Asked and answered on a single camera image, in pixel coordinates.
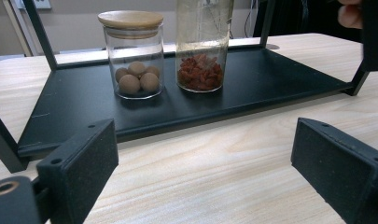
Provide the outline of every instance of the round nut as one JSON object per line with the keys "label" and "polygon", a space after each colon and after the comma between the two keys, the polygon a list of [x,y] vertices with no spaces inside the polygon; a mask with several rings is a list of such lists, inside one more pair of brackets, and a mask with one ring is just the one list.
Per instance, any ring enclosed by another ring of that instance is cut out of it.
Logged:
{"label": "round nut", "polygon": [[140,79],[140,86],[144,91],[156,91],[159,85],[159,79],[152,73],[145,73]]}
{"label": "round nut", "polygon": [[145,65],[139,61],[130,63],[130,66],[128,66],[128,73],[136,77],[142,76],[145,73],[145,70]]}
{"label": "round nut", "polygon": [[127,94],[136,94],[140,90],[140,82],[133,75],[125,75],[119,80],[119,91]]}
{"label": "round nut", "polygon": [[126,69],[125,67],[121,67],[119,68],[117,71],[116,71],[116,74],[115,74],[115,77],[116,77],[116,81],[119,82],[119,80],[128,74],[128,69]]}
{"label": "round nut", "polygon": [[160,69],[154,65],[150,65],[149,67],[147,67],[145,73],[152,73],[157,77],[160,77]]}

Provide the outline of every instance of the light wood tabletop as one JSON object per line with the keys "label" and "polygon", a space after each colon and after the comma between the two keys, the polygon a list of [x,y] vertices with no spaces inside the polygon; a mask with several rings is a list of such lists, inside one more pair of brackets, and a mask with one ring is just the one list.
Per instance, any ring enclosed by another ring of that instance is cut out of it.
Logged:
{"label": "light wood tabletop", "polygon": [[[331,36],[272,36],[268,43],[343,81],[361,62],[360,44]],[[57,60],[105,57],[102,51]],[[16,141],[49,72],[45,57],[0,62],[0,117]],[[343,223],[291,166],[299,117],[326,122],[378,149],[378,72],[370,73],[358,96],[333,95],[119,144],[119,166],[86,223]],[[14,175],[35,178],[36,163]],[[0,162],[0,179],[10,176]]]}

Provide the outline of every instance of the human hand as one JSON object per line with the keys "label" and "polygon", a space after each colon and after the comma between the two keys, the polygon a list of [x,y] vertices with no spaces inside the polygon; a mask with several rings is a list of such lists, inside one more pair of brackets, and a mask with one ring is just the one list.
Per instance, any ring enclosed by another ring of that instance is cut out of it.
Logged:
{"label": "human hand", "polygon": [[339,0],[344,6],[338,12],[338,22],[347,28],[362,28],[361,0]]}

